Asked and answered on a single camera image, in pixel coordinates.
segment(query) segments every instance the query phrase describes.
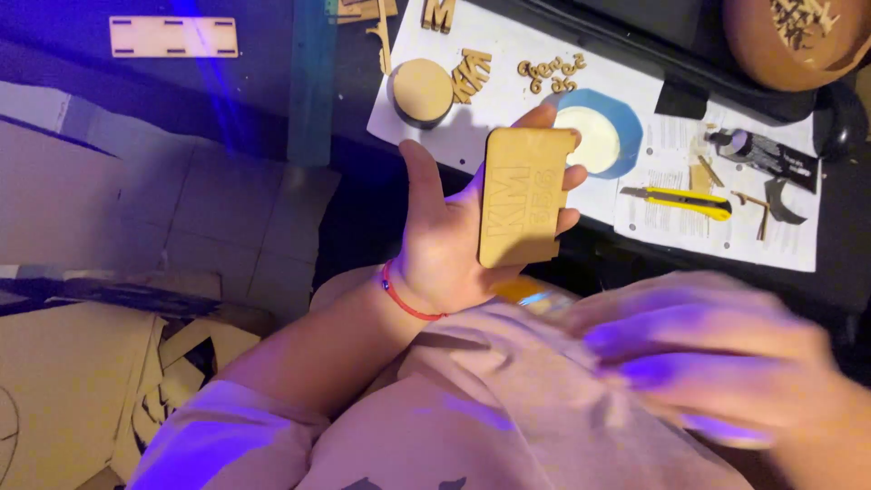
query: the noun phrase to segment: blurred hand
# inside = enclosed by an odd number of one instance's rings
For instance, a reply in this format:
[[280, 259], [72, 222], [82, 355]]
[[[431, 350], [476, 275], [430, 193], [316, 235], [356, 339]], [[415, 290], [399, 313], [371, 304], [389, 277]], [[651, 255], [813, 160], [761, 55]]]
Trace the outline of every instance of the blurred hand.
[[824, 427], [858, 389], [837, 371], [823, 329], [728, 277], [668, 275], [585, 301], [573, 315], [600, 323], [578, 322], [600, 374], [728, 446]]
[[[553, 105], [541, 105], [514, 127], [552, 127], [556, 116]], [[462, 192], [445, 199], [436, 161], [426, 148], [405, 140], [399, 151], [408, 167], [408, 218], [402, 252], [390, 271], [397, 294], [427, 314], [455, 313], [488, 301], [493, 297], [490, 287], [516, 277], [523, 266], [485, 269], [478, 263], [484, 164]], [[581, 185], [586, 177], [583, 167], [568, 168], [563, 189]], [[578, 218], [577, 210], [561, 209], [557, 234], [573, 227]]]

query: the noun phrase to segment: sleeve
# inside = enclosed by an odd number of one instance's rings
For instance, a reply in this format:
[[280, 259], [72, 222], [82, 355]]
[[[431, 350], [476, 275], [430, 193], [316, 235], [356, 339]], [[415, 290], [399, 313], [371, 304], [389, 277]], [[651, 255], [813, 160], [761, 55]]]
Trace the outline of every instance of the sleeve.
[[306, 475], [328, 426], [316, 413], [213, 381], [163, 424], [128, 488], [287, 490]]

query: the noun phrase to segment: wooden m letter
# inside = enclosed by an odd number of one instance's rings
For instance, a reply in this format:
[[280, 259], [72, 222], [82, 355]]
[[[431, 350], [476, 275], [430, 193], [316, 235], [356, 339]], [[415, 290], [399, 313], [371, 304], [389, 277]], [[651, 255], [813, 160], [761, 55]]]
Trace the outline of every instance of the wooden m letter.
[[423, 29], [441, 31], [442, 34], [450, 32], [450, 23], [454, 20], [454, 3], [456, 0], [427, 0], [423, 6]]

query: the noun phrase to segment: round wooden disc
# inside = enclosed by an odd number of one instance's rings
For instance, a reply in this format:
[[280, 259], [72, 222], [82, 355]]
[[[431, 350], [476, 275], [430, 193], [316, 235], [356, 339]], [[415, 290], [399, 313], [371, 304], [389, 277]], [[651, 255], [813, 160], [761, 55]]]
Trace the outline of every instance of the round wooden disc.
[[418, 58], [406, 61], [396, 70], [393, 96], [400, 116], [438, 124], [450, 111], [454, 87], [450, 75], [438, 63]]

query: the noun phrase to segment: black table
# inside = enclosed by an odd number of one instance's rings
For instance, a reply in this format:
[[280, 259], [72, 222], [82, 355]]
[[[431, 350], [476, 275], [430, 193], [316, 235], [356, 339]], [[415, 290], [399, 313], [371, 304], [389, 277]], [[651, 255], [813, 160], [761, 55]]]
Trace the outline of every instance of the black table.
[[[405, 3], [399, 0], [400, 15], [388, 19], [388, 28], [394, 34]], [[0, 79], [55, 87], [173, 133], [195, 134], [247, 153], [284, 160], [290, 2], [217, 0], [200, 11], [192, 3], [151, 0], [132, 11], [119, 0], [14, 0], [3, 9]], [[112, 59], [108, 16], [132, 13], [236, 17], [242, 56], [207, 60]], [[368, 207], [358, 202], [356, 214], [352, 213], [355, 224], [341, 231], [341, 241], [346, 246], [370, 244], [388, 253], [401, 235], [407, 181], [395, 147], [366, 132], [381, 83], [376, 61], [379, 41], [365, 33], [371, 24], [374, 22], [338, 28], [333, 165], [344, 175], [337, 203], [344, 202], [342, 189], [349, 188], [370, 199]], [[859, 313], [871, 296], [871, 217], [866, 212], [871, 209], [871, 193], [866, 190], [871, 186], [871, 173], [864, 168], [871, 161], [871, 149], [866, 148], [859, 160], [860, 165], [824, 166], [827, 178], [823, 183], [818, 271], [814, 274], [664, 250], [630, 241], [614, 234], [611, 227], [586, 219], [564, 237], [564, 249], [571, 255], [592, 243], [607, 242], [661, 258], [674, 267], [720, 269], [798, 301]], [[442, 167], [442, 179], [450, 193], [462, 188], [470, 176]], [[331, 209], [336, 213], [351, 212], [347, 208], [336, 210], [333, 205]], [[361, 254], [360, 260], [369, 259]]]

